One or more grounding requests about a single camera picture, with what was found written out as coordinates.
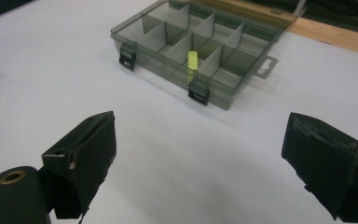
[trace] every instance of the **white table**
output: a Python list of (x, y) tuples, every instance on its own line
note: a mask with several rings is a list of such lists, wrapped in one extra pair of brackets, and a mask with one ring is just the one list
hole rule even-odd
[[(110, 29), (147, 1), (39, 0), (0, 17), (0, 173), (114, 110), (117, 158), (84, 223), (341, 223), (281, 158), (289, 113), (358, 139), (358, 53), (286, 34), (268, 79), (206, 107), (118, 63)], [(52, 223), (77, 223), (55, 220)]]

